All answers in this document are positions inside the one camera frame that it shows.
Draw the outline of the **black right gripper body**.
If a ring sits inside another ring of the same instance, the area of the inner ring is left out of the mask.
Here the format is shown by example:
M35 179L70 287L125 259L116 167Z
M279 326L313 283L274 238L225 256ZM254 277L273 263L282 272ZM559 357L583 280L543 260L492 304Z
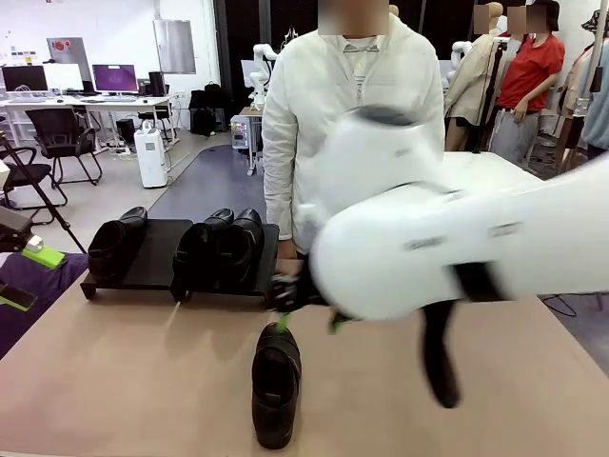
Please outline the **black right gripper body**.
M270 298L272 309L282 314L307 306L328 307L314 285L308 266L301 266L295 273L275 273L270 283Z

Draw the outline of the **person's right hand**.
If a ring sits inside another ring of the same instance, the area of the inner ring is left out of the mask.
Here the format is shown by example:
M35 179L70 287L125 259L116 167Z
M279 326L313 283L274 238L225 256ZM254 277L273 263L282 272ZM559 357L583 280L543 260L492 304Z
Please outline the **person's right hand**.
M281 260L304 260L306 253L292 239L280 240L277 257Z

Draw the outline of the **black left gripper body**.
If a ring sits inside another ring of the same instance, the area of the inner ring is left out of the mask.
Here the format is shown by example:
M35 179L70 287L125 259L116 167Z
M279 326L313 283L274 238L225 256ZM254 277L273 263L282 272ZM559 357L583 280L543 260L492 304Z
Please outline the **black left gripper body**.
M0 251L21 252L32 237L31 219L5 207L0 211Z

